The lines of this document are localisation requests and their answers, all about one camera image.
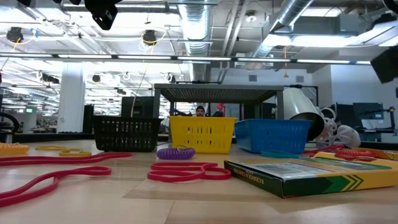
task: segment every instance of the black basket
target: black basket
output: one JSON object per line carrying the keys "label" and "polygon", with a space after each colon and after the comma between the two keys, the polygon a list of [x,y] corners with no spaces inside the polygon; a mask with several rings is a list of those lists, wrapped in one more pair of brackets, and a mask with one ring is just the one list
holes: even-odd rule
{"label": "black basket", "polygon": [[97,149],[114,152],[152,152],[162,119],[94,116]]}

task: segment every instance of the plastic basket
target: plastic basket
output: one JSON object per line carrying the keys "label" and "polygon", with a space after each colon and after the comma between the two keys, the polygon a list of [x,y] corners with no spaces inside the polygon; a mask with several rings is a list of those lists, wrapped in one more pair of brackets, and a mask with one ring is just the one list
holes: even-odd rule
{"label": "plastic basket", "polygon": [[247,151],[302,154],[312,121],[247,119],[235,124],[236,144]]}
{"label": "plastic basket", "polygon": [[162,119],[94,116],[97,149],[115,152],[152,152]]}
{"label": "plastic basket", "polygon": [[229,153],[236,118],[171,116],[173,147],[186,146],[196,153]]}

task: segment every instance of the blue basket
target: blue basket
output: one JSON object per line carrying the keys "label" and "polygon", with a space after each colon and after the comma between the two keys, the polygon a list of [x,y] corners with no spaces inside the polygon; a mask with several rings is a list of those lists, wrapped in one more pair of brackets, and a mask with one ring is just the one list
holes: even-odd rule
{"label": "blue basket", "polygon": [[261,151],[302,154],[312,121],[247,119],[235,123],[237,145],[253,153]]}

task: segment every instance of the yellow basket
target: yellow basket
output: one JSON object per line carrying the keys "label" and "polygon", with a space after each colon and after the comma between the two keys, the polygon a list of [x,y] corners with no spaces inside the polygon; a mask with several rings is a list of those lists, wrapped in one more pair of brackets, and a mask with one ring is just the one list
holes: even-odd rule
{"label": "yellow basket", "polygon": [[229,153],[236,118],[171,116],[173,147],[197,153]]}

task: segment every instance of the green and yellow box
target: green and yellow box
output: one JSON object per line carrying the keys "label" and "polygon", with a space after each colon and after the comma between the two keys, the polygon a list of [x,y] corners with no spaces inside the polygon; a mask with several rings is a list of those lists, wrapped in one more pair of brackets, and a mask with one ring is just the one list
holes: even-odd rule
{"label": "green and yellow box", "polygon": [[224,161],[232,176],[282,198],[398,185],[398,162],[347,161],[319,152],[303,159]]}

